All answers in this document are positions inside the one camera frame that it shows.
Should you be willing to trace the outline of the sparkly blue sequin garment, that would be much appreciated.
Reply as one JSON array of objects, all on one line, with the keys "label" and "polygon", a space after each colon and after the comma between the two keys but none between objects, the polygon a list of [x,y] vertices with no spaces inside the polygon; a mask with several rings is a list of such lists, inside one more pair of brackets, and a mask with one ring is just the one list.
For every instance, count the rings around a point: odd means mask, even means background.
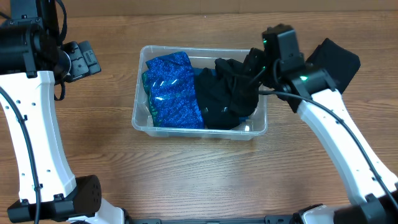
[{"label": "sparkly blue sequin garment", "polygon": [[141,75],[155,127],[203,129],[194,72],[185,52],[155,57]]}]

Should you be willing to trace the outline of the black taped garment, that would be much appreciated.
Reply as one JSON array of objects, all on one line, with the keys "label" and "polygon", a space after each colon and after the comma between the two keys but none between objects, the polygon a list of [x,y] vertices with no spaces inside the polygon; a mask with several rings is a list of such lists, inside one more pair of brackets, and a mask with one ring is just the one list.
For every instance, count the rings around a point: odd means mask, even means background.
[{"label": "black taped garment", "polygon": [[249,69],[235,59],[215,60],[217,76],[223,81],[227,92],[228,108],[239,117],[253,114],[259,101],[258,88],[250,85]]}]

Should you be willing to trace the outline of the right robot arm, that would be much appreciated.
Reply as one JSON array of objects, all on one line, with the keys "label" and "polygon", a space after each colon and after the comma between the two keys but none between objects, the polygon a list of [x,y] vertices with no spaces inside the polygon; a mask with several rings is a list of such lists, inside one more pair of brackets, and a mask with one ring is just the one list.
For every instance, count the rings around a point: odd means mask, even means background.
[{"label": "right robot arm", "polygon": [[343,102],[359,57],[325,39],[309,57],[299,49],[295,29],[279,24],[262,33],[263,49],[245,62],[260,95],[286,101],[326,150],[345,187],[349,204],[318,204],[294,213],[291,223],[396,223],[397,176],[371,149]]}]

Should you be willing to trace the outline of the large black garment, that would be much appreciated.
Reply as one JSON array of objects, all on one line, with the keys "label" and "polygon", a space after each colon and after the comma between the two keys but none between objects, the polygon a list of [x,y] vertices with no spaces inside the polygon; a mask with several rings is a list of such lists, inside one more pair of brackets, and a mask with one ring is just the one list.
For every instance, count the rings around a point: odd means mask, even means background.
[{"label": "large black garment", "polygon": [[326,38],[306,60],[307,63],[325,68],[337,90],[343,94],[360,69],[359,57]]}]

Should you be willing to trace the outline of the blue denim jeans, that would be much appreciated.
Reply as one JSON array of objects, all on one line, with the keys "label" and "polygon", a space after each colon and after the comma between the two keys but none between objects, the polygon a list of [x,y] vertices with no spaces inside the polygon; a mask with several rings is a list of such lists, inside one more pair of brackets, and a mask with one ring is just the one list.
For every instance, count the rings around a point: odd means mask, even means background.
[{"label": "blue denim jeans", "polygon": [[217,77],[217,72],[215,69],[210,68],[194,68],[194,75],[199,77]]}]

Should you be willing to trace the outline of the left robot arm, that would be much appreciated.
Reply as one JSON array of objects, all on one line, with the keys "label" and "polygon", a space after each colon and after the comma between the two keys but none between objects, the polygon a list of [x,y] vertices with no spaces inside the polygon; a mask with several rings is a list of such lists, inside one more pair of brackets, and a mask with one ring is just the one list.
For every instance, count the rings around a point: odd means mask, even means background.
[{"label": "left robot arm", "polygon": [[63,8],[61,0],[11,0],[1,25],[1,106],[19,171],[19,199],[7,214],[13,223],[131,223],[103,198],[97,176],[73,174],[63,150],[55,87],[101,70],[89,42],[65,43]]}]

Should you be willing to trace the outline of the small black garment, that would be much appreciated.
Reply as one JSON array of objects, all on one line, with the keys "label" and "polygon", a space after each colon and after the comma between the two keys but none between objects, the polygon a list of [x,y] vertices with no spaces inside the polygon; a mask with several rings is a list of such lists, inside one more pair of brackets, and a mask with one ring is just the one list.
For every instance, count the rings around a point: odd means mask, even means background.
[{"label": "small black garment", "polygon": [[240,125],[239,116],[228,108],[226,88],[218,76],[194,75],[194,84],[198,107],[207,129],[229,130]]}]

